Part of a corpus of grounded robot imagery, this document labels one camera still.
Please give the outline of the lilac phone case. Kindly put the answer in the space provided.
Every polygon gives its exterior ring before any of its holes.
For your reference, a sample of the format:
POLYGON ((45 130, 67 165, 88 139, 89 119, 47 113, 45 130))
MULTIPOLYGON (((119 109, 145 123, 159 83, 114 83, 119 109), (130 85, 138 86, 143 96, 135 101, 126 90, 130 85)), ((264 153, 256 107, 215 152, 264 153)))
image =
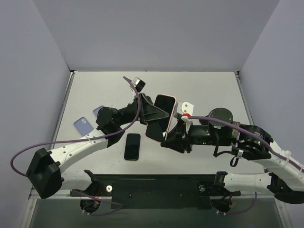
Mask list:
POLYGON ((104 107, 104 106, 102 105, 102 106, 99 106, 99 107, 97 107, 97 108, 95 108, 95 109, 93 110, 93 113, 94 113, 95 117, 98 116, 99 110, 100 110, 101 108, 103 108, 103 107, 104 107))

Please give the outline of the blue phone case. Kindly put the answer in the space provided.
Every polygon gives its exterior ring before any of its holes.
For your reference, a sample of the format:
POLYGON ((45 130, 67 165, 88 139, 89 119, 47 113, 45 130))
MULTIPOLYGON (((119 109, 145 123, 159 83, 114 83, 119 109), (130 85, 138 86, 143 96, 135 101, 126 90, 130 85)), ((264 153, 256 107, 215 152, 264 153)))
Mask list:
POLYGON ((90 136, 93 131, 92 125, 87 121, 85 117, 80 117, 74 122, 74 127, 81 134, 81 136, 90 136))

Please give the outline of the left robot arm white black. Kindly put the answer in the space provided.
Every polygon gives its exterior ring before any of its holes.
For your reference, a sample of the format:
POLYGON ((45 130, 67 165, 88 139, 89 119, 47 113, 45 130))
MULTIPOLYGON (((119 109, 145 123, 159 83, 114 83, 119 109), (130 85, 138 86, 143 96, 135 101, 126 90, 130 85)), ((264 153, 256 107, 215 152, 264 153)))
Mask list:
POLYGON ((42 199, 59 190, 81 190, 88 196, 94 195, 98 180, 91 171, 68 173, 67 169, 86 156, 117 143, 124 134, 121 125, 136 121, 147 125, 169 116, 169 112, 155 106, 144 93, 125 108, 102 107, 97 115, 97 128, 74 143, 50 151, 37 150, 26 176, 42 199))

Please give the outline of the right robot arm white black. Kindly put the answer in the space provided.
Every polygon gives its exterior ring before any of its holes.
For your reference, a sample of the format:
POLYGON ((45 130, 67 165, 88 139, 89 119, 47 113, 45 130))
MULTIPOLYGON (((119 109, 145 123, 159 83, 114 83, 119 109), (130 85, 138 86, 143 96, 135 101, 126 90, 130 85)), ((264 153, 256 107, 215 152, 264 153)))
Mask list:
POLYGON ((183 114, 161 146, 189 153, 193 145, 214 146, 215 158, 232 155, 230 166, 244 159, 266 168, 264 174, 235 174, 218 171, 212 184, 199 181, 199 190, 211 196, 240 195, 243 191, 273 195, 288 204, 304 202, 304 167, 275 143, 272 136, 255 125, 233 121, 226 108, 216 108, 206 117, 183 114))

